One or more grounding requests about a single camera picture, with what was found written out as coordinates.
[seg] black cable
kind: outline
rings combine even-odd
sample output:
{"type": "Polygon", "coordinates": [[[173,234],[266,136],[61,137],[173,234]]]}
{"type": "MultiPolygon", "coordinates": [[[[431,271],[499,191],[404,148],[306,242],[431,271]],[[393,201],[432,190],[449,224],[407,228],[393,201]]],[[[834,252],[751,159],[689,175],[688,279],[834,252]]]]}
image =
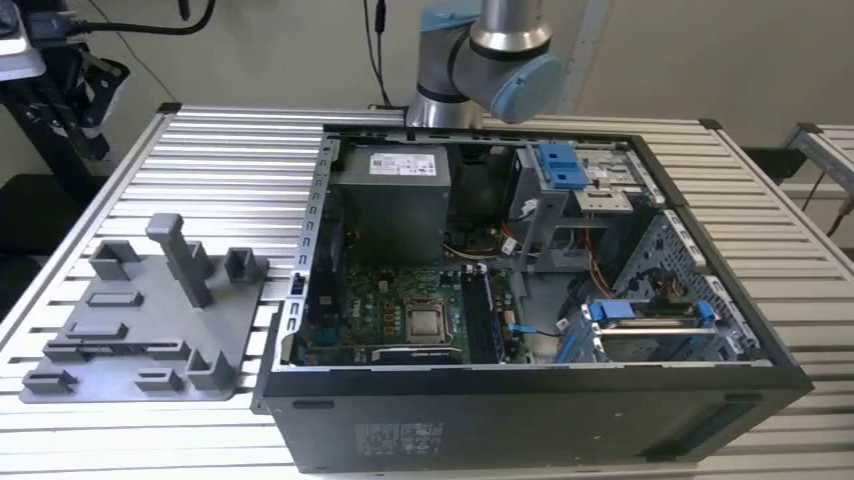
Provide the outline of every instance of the black cable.
{"type": "Polygon", "coordinates": [[[528,218],[531,215],[533,215],[536,209],[531,209],[531,211],[528,213],[525,213],[524,215],[519,215],[515,218],[508,218],[507,219],[507,223],[516,223],[520,222],[521,220],[524,220],[525,218],[528,218]]]}
{"type": "Polygon", "coordinates": [[[133,32],[133,33],[149,33],[152,35],[192,35],[198,32],[210,21],[213,16],[213,7],[216,6],[216,0],[208,0],[208,4],[204,7],[204,13],[198,21],[188,27],[157,27],[153,25],[137,25],[134,23],[114,23],[114,22],[80,22],[80,24],[72,29],[70,34],[92,33],[92,32],[133,32]]]}
{"type": "Polygon", "coordinates": [[[844,214],[840,213],[836,215],[836,218],[832,220],[832,225],[830,225],[830,230],[827,230],[827,236],[831,237],[834,233],[836,233],[836,229],[839,228],[839,224],[842,223],[842,219],[844,218],[844,214]]]}
{"type": "Polygon", "coordinates": [[[820,173],[818,178],[815,179],[815,183],[812,184],[812,190],[810,190],[810,194],[806,196],[806,200],[803,201],[803,206],[800,207],[800,211],[806,212],[806,207],[810,205],[810,200],[812,200],[812,195],[815,195],[815,190],[824,179],[824,172],[820,173]]]}
{"type": "Polygon", "coordinates": [[[543,332],[541,330],[536,330],[536,333],[539,333],[540,335],[545,335],[547,337],[552,337],[552,338],[563,337],[561,333],[548,333],[548,332],[543,332]]]}
{"type": "Polygon", "coordinates": [[[385,33],[385,0],[376,0],[373,9],[373,33],[376,33],[376,64],[379,70],[379,88],[383,92],[385,106],[391,107],[388,92],[385,91],[385,72],[383,71],[383,33],[385,33]]]}
{"type": "MultiPolygon", "coordinates": [[[[391,101],[388,100],[388,95],[385,94],[385,85],[383,84],[383,77],[380,74],[379,67],[376,66],[376,60],[373,59],[373,43],[371,41],[371,20],[368,18],[368,0],[361,0],[361,13],[364,17],[364,38],[368,43],[368,58],[371,59],[371,69],[373,70],[373,77],[376,78],[376,83],[379,84],[379,91],[383,97],[383,103],[385,106],[391,106],[391,101]]],[[[377,24],[379,20],[375,19],[375,27],[383,26],[384,28],[384,19],[381,20],[381,24],[377,24]]]]}
{"type": "MultiPolygon", "coordinates": [[[[104,13],[104,10],[101,10],[101,7],[98,7],[97,4],[94,3],[94,0],[89,0],[89,5],[92,5],[92,8],[94,10],[97,10],[97,13],[101,15],[101,17],[104,17],[104,20],[106,20],[109,22],[109,17],[104,13]]],[[[138,58],[138,55],[136,55],[136,52],[133,51],[133,48],[130,47],[130,44],[128,43],[126,39],[124,38],[124,35],[121,35],[121,32],[116,32],[116,35],[118,35],[118,40],[121,40],[121,43],[124,43],[124,46],[128,49],[128,52],[130,52],[130,56],[138,62],[141,67],[145,69],[145,71],[150,75],[150,78],[154,79],[154,82],[157,82],[157,84],[160,85],[160,88],[162,88],[162,91],[168,95],[169,100],[172,100],[173,102],[177,102],[177,98],[172,94],[172,91],[169,90],[169,87],[165,86],[165,83],[162,83],[162,80],[160,80],[160,77],[157,76],[157,74],[148,67],[148,64],[145,62],[142,62],[142,59],[138,58]]]]}
{"type": "Polygon", "coordinates": [[[376,34],[376,65],[379,70],[379,89],[383,94],[383,102],[387,107],[391,107],[391,100],[388,99],[388,92],[385,92],[385,75],[383,74],[383,34],[376,34]]]}

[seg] metal rack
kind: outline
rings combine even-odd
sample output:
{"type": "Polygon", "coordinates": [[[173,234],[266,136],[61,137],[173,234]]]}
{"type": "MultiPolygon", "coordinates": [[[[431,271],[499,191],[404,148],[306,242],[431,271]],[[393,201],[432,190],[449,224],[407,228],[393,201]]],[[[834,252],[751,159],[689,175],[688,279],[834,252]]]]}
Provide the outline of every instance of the metal rack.
{"type": "MultiPolygon", "coordinates": [[[[266,327],[284,298],[324,123],[399,124],[396,112],[190,107],[160,113],[0,324],[0,472],[62,479],[300,476],[272,423],[249,412],[266,327]],[[184,216],[208,253],[270,258],[237,395],[225,402],[24,405],[21,377],[65,321],[104,239],[141,254],[154,212],[184,216]]],[[[485,119],[489,128],[507,128],[485,119]]],[[[395,478],[848,478],[854,473],[854,266],[721,130],[696,121],[543,117],[521,129],[643,135],[815,391],[699,465],[433,472],[395,478]]]]}
{"type": "Polygon", "coordinates": [[[854,195],[854,126],[802,123],[788,147],[800,150],[847,194],[854,195]]]}

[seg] connector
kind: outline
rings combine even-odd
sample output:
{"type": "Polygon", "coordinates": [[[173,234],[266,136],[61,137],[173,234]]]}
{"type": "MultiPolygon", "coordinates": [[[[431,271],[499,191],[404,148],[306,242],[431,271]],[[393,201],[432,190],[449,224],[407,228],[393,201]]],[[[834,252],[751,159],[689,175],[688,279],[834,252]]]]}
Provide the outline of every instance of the connector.
{"type": "Polygon", "coordinates": [[[515,333],[536,333],[536,329],[533,327],[528,327],[527,325],[512,324],[507,325],[507,329],[515,333]]]}

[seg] wire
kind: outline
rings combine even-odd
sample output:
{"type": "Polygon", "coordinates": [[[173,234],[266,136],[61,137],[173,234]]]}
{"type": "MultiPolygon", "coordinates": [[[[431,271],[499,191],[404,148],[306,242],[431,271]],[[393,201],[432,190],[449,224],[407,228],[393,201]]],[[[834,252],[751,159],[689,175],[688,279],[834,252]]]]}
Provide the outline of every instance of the wire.
{"type": "Polygon", "coordinates": [[[72,28],[69,34],[92,32],[133,32],[148,33],[152,35],[192,35],[198,32],[210,21],[213,16],[213,7],[216,6],[216,0],[208,0],[208,4],[204,7],[204,13],[198,21],[188,27],[157,27],[154,25],[137,25],[134,23],[114,23],[114,22],[86,22],[81,21],[74,28],[72,28]]]}
{"type": "Polygon", "coordinates": [[[607,287],[607,282],[601,277],[601,271],[599,270],[599,265],[596,264],[593,252],[592,252],[592,242],[589,240],[589,229],[584,229],[584,243],[587,247],[587,261],[589,262],[589,278],[592,278],[592,283],[596,285],[599,292],[604,295],[605,298],[613,298],[613,294],[611,293],[611,289],[607,287]]]}
{"type": "Polygon", "coordinates": [[[535,211],[536,211],[535,209],[531,209],[531,211],[528,211],[528,213],[525,213],[525,214],[523,214],[523,215],[519,215],[519,216],[517,216],[517,217],[515,217],[515,218],[508,218],[508,219],[507,219],[507,223],[516,223],[516,222],[520,222],[521,220],[524,220],[525,218],[528,218],[531,215],[533,215],[533,212],[535,212],[535,211]]]}
{"type": "Polygon", "coordinates": [[[540,335],[545,335],[547,337],[552,337],[552,338],[561,338],[563,334],[560,333],[548,333],[548,332],[543,332],[541,330],[536,330],[536,333],[540,335]]]}
{"type": "Polygon", "coordinates": [[[460,252],[451,248],[447,243],[443,243],[441,246],[444,249],[456,255],[459,258],[464,258],[465,260],[489,260],[491,258],[497,258],[497,255],[471,255],[469,253],[460,252]]]}
{"type": "Polygon", "coordinates": [[[800,207],[800,211],[806,212],[806,207],[810,205],[810,200],[812,200],[812,195],[815,195],[815,190],[818,189],[818,185],[822,183],[824,179],[824,172],[820,173],[818,178],[815,179],[815,183],[812,184],[812,190],[810,190],[810,194],[806,196],[806,200],[803,201],[803,206],[800,207]]]}
{"type": "Polygon", "coordinates": [[[842,219],[844,218],[844,214],[836,215],[836,218],[832,220],[832,225],[830,225],[830,230],[827,230],[827,236],[831,237],[834,233],[836,233],[836,229],[839,228],[839,224],[842,223],[842,219]]]}
{"type": "MultiPolygon", "coordinates": [[[[94,3],[94,0],[88,0],[88,1],[89,1],[89,5],[92,5],[92,8],[97,10],[97,13],[101,15],[101,17],[104,17],[104,20],[109,22],[109,17],[104,13],[104,10],[101,10],[101,7],[97,6],[97,3],[94,3]]],[[[118,40],[121,40],[121,43],[124,43],[124,46],[128,49],[128,52],[130,52],[130,56],[133,57],[136,62],[140,64],[140,66],[145,69],[145,71],[148,72],[148,75],[150,75],[150,78],[154,79],[154,82],[157,82],[157,85],[160,85],[160,88],[162,88],[162,91],[169,97],[169,100],[172,100],[173,102],[177,102],[177,98],[174,97],[174,94],[172,94],[169,87],[165,86],[165,83],[162,83],[162,80],[160,80],[160,77],[157,76],[157,74],[153,72],[150,67],[148,67],[148,64],[142,62],[142,59],[138,58],[138,55],[136,55],[136,52],[133,51],[133,47],[130,47],[130,44],[124,38],[124,35],[121,35],[121,32],[116,32],[116,35],[118,35],[118,40]]]]}
{"type": "Polygon", "coordinates": [[[368,0],[361,0],[361,13],[364,17],[364,37],[368,43],[368,58],[371,59],[371,69],[373,70],[373,77],[376,78],[376,83],[379,84],[379,92],[380,92],[380,96],[383,97],[383,103],[385,104],[387,107],[389,107],[391,101],[388,100],[388,94],[385,93],[383,76],[380,74],[379,67],[376,66],[376,60],[373,59],[373,43],[371,41],[371,20],[368,16],[368,0]]]}

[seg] label sticker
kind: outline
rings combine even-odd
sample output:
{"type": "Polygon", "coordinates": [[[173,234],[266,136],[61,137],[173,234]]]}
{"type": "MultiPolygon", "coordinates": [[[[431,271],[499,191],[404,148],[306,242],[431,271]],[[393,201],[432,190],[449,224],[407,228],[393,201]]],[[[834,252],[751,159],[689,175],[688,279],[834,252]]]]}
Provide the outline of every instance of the label sticker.
{"type": "Polygon", "coordinates": [[[517,244],[519,242],[516,242],[512,238],[507,237],[507,240],[504,240],[504,244],[501,245],[501,253],[504,255],[512,255],[512,252],[516,249],[517,244]]]}
{"type": "Polygon", "coordinates": [[[365,457],[435,455],[441,444],[441,422],[358,423],[356,450],[365,457]]]}
{"type": "Polygon", "coordinates": [[[371,175],[436,176],[436,158],[425,153],[375,153],[371,155],[371,175]]]}

